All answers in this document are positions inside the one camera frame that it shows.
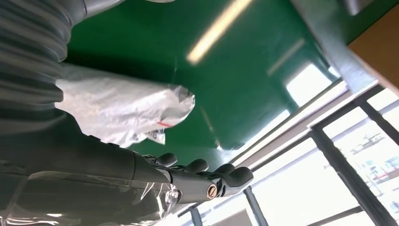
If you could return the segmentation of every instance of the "red stripe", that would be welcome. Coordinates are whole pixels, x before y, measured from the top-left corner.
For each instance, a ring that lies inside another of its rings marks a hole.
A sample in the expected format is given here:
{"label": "red stripe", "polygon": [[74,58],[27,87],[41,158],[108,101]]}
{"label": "red stripe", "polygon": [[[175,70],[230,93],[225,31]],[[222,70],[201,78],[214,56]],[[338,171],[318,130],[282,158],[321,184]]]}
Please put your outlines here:
{"label": "red stripe", "polygon": [[161,125],[161,126],[165,126],[165,127],[172,127],[172,125],[163,123],[163,122],[161,122],[161,121],[159,121],[158,124]]}

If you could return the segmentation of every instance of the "robotic arm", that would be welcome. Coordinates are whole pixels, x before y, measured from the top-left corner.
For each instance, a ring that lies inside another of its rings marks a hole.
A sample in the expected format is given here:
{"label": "robotic arm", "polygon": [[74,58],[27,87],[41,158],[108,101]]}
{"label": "robotic arm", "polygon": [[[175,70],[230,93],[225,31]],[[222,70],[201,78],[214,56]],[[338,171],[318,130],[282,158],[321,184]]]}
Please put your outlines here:
{"label": "robotic arm", "polygon": [[[14,176],[29,177],[43,171],[173,184],[180,204],[234,195],[252,180],[248,168],[226,164],[209,172],[204,160],[173,166],[177,158],[171,153],[141,156],[118,145],[104,144],[82,134],[73,116],[54,107],[54,102],[63,99],[55,80],[59,62],[67,55],[71,29],[120,2],[0,1],[0,220],[7,218],[9,203],[26,182]],[[26,205],[39,203],[36,197],[28,196]],[[51,197],[56,202],[56,194]]]}

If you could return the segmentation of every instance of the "metal screw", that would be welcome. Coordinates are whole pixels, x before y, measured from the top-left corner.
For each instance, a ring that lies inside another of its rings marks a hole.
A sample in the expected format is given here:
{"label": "metal screw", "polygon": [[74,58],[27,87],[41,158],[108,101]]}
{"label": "metal screw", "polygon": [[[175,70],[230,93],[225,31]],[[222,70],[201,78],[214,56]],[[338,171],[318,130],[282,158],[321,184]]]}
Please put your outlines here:
{"label": "metal screw", "polygon": [[211,185],[208,187],[207,197],[208,197],[210,200],[212,200],[213,198],[216,197],[216,194],[217,194],[216,185],[215,185],[215,184],[211,184]]}

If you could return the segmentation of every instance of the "silver plastic bag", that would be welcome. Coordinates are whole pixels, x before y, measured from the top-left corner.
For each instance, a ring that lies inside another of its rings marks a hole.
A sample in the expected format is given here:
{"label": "silver plastic bag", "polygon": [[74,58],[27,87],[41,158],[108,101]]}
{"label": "silver plastic bag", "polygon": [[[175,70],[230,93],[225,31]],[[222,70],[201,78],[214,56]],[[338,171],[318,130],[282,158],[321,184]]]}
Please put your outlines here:
{"label": "silver plastic bag", "polygon": [[146,138],[164,144],[163,129],[183,121],[195,105],[182,86],[71,64],[63,64],[56,85],[64,92],[56,107],[72,114],[84,134],[121,147]]}

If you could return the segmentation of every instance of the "glass pane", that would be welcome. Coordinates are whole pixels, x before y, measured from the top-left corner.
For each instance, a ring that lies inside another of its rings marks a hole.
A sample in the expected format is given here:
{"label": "glass pane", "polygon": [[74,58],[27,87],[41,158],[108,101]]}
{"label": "glass pane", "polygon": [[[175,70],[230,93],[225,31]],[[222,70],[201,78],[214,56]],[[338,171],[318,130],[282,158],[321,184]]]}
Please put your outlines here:
{"label": "glass pane", "polygon": [[359,205],[310,138],[254,176],[252,190],[270,226],[305,226]]}
{"label": "glass pane", "polygon": [[178,220],[180,226],[194,226],[190,212],[182,215]]}
{"label": "glass pane", "polygon": [[303,106],[331,83],[315,65],[310,64],[287,84],[287,90],[293,100]]}
{"label": "glass pane", "polygon": [[384,89],[368,100],[368,103],[380,111],[383,117],[399,130],[399,97],[389,89]]}
{"label": "glass pane", "polygon": [[[364,114],[356,108],[342,118],[350,115],[354,121],[359,121]],[[399,222],[399,146],[369,118],[350,127],[338,119],[326,126],[324,131],[328,131],[327,135],[349,164]],[[342,132],[335,135],[331,131]]]}
{"label": "glass pane", "polygon": [[335,220],[323,226],[374,226],[374,223],[363,211]]}
{"label": "glass pane", "polygon": [[[250,224],[246,225],[257,225],[252,209],[244,194],[238,194],[234,197],[218,198],[210,202],[205,202],[198,207],[203,226],[214,225],[243,210],[247,211],[250,221]],[[241,226],[241,224],[233,224],[231,226]]]}

